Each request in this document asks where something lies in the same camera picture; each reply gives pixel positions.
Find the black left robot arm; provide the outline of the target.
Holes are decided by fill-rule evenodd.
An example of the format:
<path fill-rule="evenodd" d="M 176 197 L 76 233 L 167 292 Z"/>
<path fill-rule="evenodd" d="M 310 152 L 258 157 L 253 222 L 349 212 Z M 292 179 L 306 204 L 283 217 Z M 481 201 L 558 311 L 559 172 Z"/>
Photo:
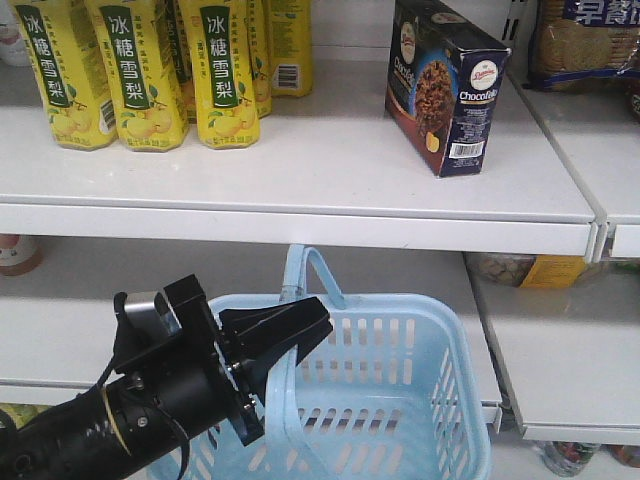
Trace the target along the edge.
<path fill-rule="evenodd" d="M 98 381 L 22 427 L 1 418 L 5 479 L 123 479 L 228 421 L 243 445 L 264 434 L 256 408 L 270 369 L 332 331 L 310 297 L 213 312 L 195 276 L 115 296 L 112 357 Z"/>

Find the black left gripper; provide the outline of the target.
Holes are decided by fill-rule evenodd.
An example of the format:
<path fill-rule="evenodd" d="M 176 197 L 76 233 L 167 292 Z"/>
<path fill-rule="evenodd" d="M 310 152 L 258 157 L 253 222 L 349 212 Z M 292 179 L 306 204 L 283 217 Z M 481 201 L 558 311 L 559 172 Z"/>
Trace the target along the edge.
<path fill-rule="evenodd" d="M 269 371 L 292 349 L 297 366 L 333 331 L 317 297 L 258 309 L 225 309 L 214 319 L 198 279 L 169 284 L 180 330 L 159 342 L 137 331 L 114 298 L 117 319 L 112 412 L 130 447 L 176 447 L 227 420 L 243 445 L 263 434 L 254 397 L 265 404 Z"/>

